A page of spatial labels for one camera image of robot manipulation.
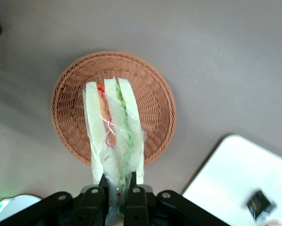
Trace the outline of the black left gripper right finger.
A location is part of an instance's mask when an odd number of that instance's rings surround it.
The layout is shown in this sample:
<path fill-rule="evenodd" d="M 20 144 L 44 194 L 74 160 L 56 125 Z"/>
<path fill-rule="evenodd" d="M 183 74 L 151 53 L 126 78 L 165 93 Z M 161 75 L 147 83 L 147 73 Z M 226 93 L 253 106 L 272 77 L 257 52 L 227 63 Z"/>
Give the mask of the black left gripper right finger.
<path fill-rule="evenodd" d="M 154 195 L 132 173 L 124 211 L 125 226 L 226 226 L 224 221 L 172 190 Z"/>

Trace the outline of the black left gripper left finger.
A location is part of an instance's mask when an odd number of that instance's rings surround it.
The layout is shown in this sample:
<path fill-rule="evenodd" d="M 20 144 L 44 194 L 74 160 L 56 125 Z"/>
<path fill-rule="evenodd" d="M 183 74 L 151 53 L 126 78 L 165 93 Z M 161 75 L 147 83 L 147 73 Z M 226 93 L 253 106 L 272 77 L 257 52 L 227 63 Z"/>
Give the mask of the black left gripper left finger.
<path fill-rule="evenodd" d="M 57 192 L 2 220 L 0 226 L 103 226 L 108 212 L 108 182 L 83 189 L 73 197 Z"/>

